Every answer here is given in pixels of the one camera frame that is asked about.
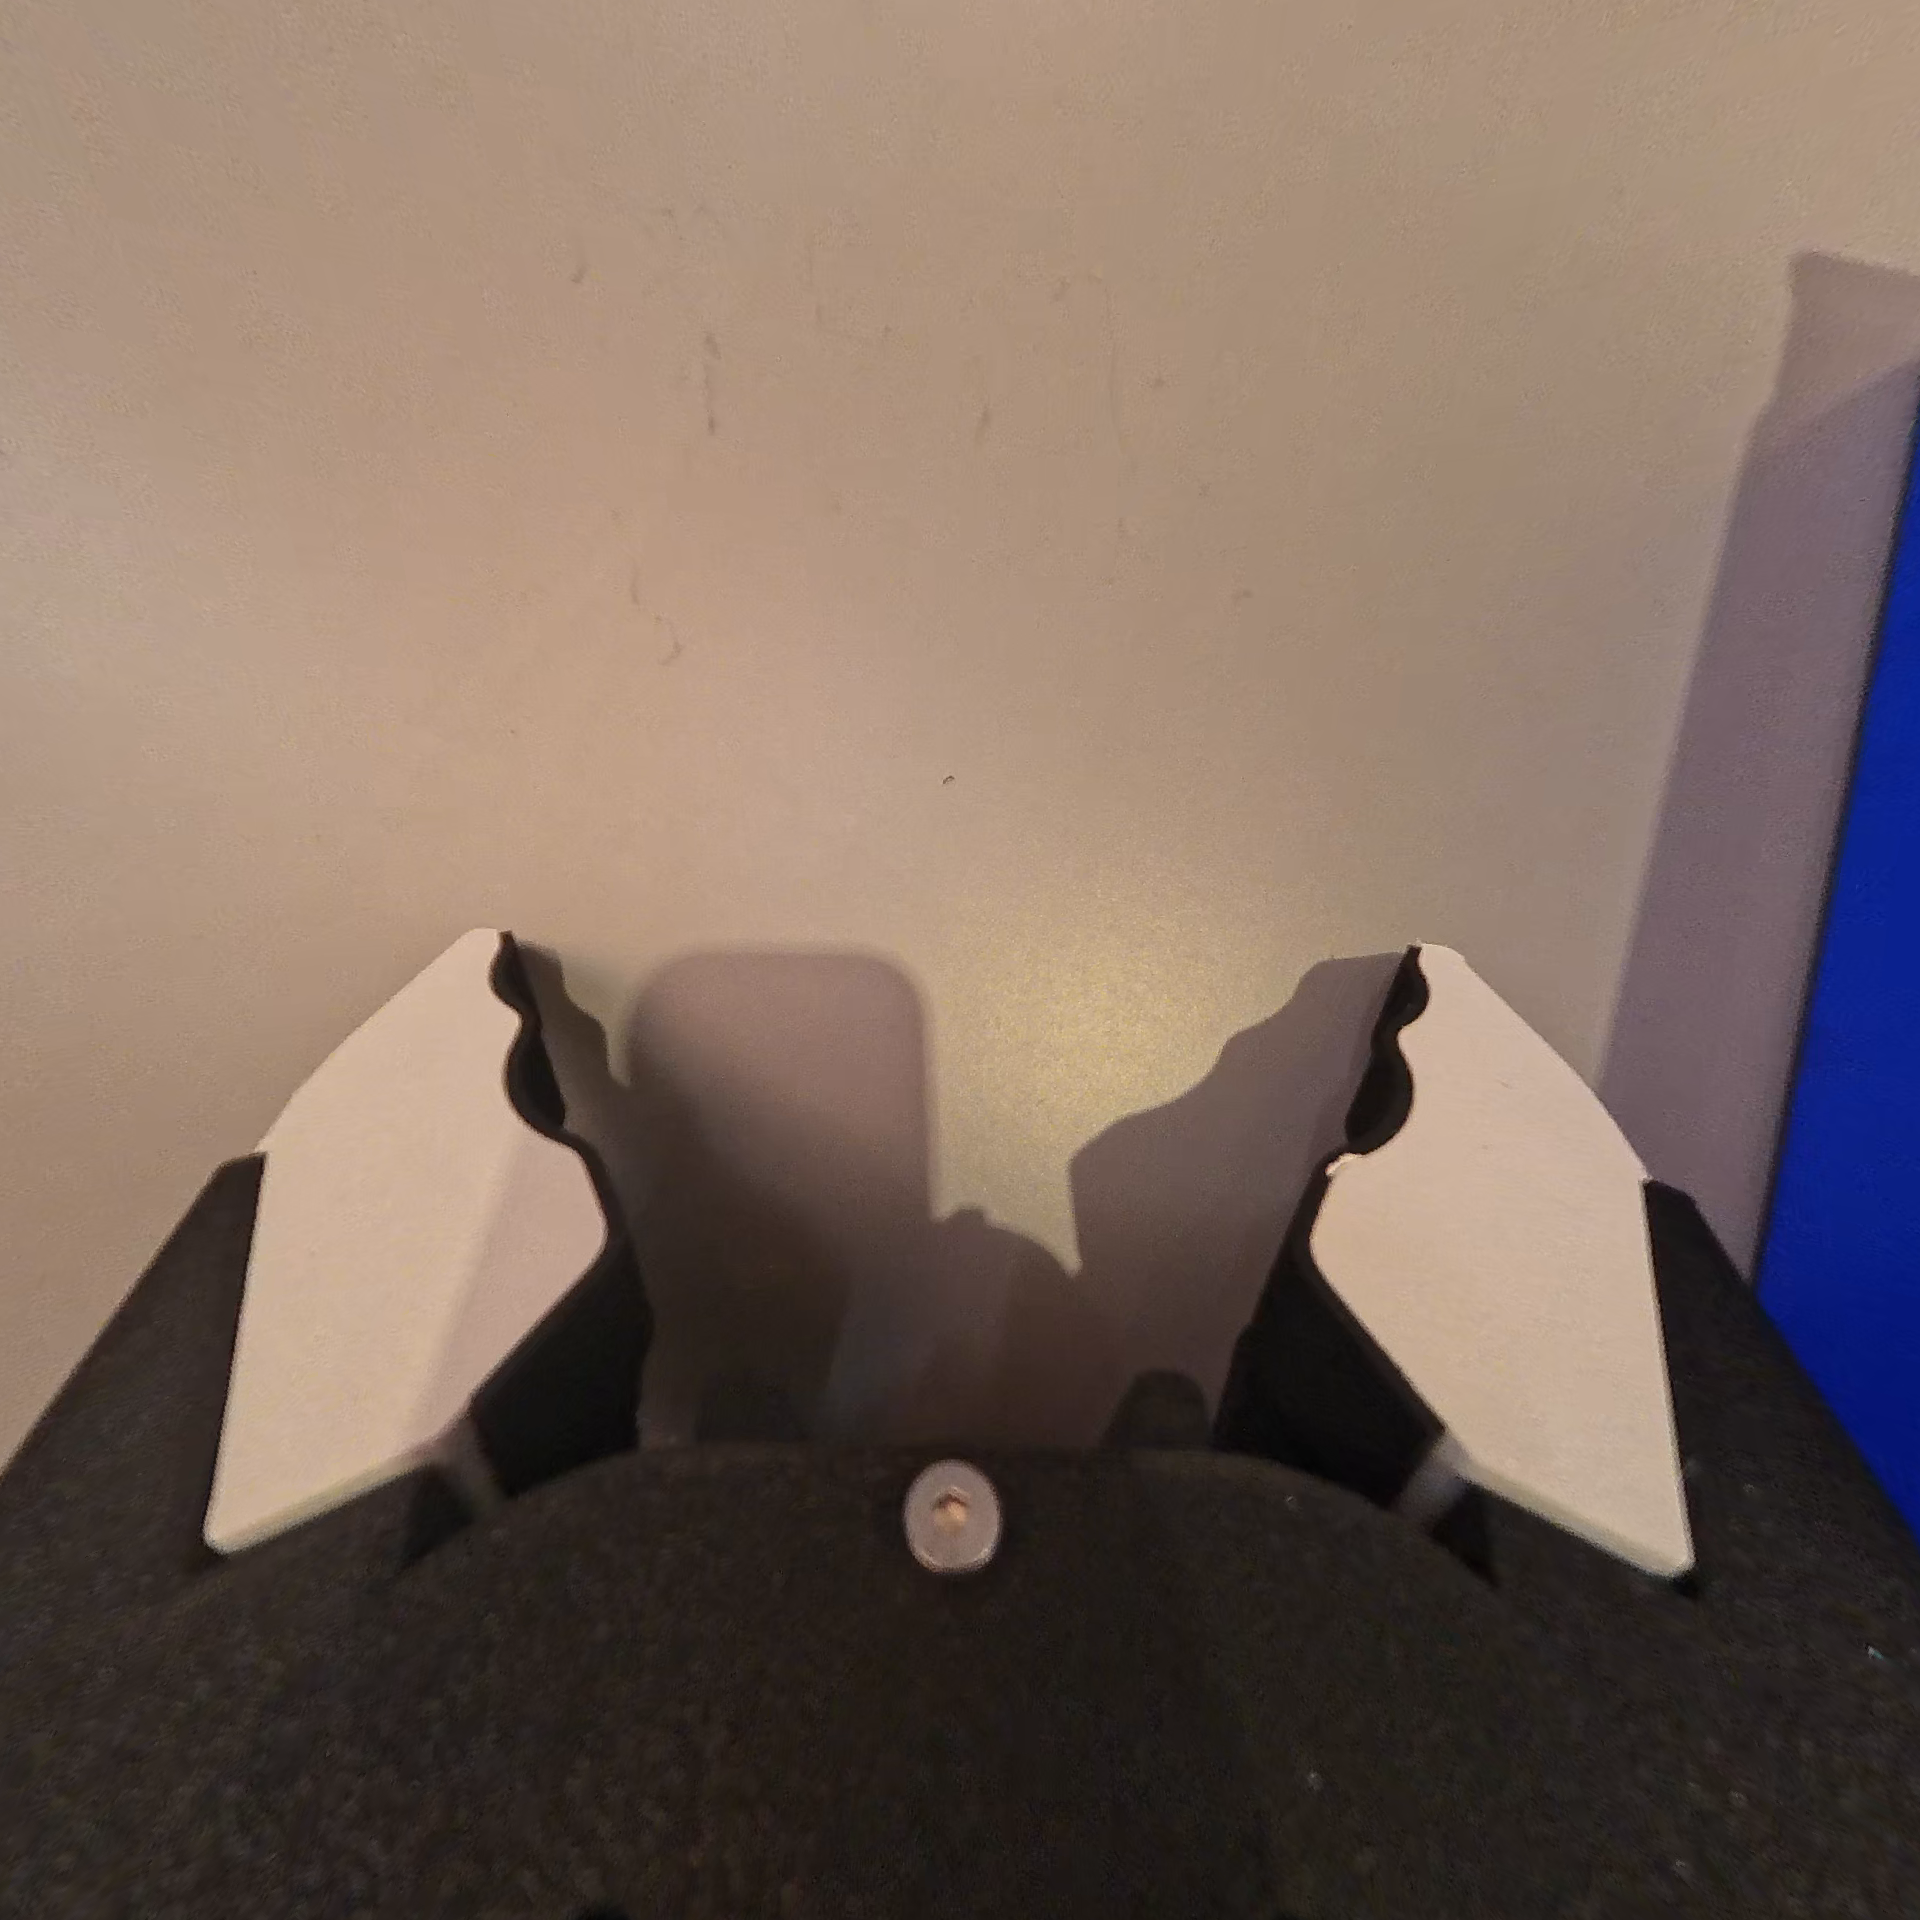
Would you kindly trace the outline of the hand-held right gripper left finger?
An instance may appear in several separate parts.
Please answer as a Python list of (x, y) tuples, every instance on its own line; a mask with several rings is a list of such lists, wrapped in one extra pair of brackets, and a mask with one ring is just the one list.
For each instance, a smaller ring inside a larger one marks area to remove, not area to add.
[(419, 1475), (487, 1506), (638, 1448), (655, 1315), (633, 1233), (507, 931), (384, 1001), (256, 1155), (211, 1550)]

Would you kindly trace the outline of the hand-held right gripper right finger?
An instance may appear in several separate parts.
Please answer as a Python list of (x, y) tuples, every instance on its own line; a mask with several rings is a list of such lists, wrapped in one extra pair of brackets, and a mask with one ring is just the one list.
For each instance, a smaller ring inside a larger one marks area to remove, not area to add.
[(1211, 1442), (1478, 1569), (1502, 1501), (1647, 1578), (1692, 1578), (1655, 1268), (1648, 1174), (1612, 1114), (1458, 950), (1416, 945)]

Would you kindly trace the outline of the blue plastic parts bin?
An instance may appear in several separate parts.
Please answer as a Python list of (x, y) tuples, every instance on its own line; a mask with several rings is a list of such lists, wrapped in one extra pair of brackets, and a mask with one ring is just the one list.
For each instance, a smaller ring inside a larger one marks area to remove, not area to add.
[(1915, 1528), (1918, 459), (1888, 546), (1783, 1147), (1760, 1304)]

